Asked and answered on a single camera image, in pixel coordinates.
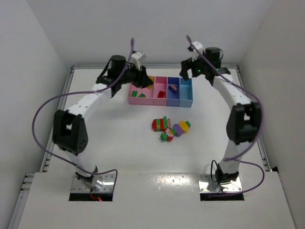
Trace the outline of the red lego brick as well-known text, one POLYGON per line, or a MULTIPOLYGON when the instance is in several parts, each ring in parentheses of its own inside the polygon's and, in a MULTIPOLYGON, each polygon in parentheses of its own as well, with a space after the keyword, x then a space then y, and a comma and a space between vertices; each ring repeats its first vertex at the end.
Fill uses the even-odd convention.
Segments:
POLYGON ((158 92, 157 98, 164 98, 165 97, 165 91, 160 90, 158 92))

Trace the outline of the red green lego block cluster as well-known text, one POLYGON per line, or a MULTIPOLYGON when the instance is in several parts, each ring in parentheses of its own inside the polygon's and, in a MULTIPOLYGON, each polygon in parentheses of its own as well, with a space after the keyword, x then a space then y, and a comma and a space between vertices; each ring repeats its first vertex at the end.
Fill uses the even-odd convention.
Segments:
POLYGON ((155 132, 162 132, 167 128, 171 128, 170 118, 164 116, 163 118, 157 118, 152 121, 152 129, 155 132))

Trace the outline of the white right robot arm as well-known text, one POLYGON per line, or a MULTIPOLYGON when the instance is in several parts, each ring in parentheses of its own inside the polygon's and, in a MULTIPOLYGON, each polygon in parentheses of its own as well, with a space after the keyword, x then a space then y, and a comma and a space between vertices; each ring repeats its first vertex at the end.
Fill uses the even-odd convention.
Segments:
POLYGON ((241 160, 257 137, 262 123, 262 108, 233 82, 231 72, 226 67, 221 67, 221 49, 204 49, 198 43, 189 46, 188 50, 192 56, 181 62, 180 76, 188 81, 204 75, 231 110, 226 125, 227 148, 215 171, 215 181, 218 184, 229 183, 237 179, 241 160))

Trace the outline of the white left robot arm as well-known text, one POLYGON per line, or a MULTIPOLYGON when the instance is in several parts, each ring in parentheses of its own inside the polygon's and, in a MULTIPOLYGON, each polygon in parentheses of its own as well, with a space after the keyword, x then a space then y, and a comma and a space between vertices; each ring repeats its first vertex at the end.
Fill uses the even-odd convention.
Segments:
POLYGON ((129 60, 113 55, 96 79, 90 93, 66 110, 54 114, 52 140, 66 152, 81 177, 97 173, 96 165, 90 160, 85 149, 89 142, 86 124, 89 118, 108 100, 113 98, 124 84, 145 88, 153 84, 141 64, 143 52, 133 52, 129 60))

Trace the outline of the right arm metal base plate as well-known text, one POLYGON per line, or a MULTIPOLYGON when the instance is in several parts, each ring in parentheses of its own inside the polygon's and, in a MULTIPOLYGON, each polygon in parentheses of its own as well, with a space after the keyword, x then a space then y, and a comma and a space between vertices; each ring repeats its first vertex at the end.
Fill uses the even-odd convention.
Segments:
POLYGON ((200 194, 227 194, 227 193, 241 193, 243 188, 240 180, 240 176, 237 177, 236 181, 229 181, 227 183, 217 184, 215 175, 210 174, 199 174, 198 184, 200 194))

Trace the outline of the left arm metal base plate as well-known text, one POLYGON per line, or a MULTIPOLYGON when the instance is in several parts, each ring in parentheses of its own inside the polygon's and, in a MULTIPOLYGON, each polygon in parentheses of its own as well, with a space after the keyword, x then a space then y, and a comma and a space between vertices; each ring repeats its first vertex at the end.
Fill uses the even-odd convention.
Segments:
POLYGON ((87 177, 85 180, 75 174, 72 179, 71 193, 89 194, 91 190, 93 193, 112 193, 115 179, 114 173, 98 175, 92 179, 87 177))

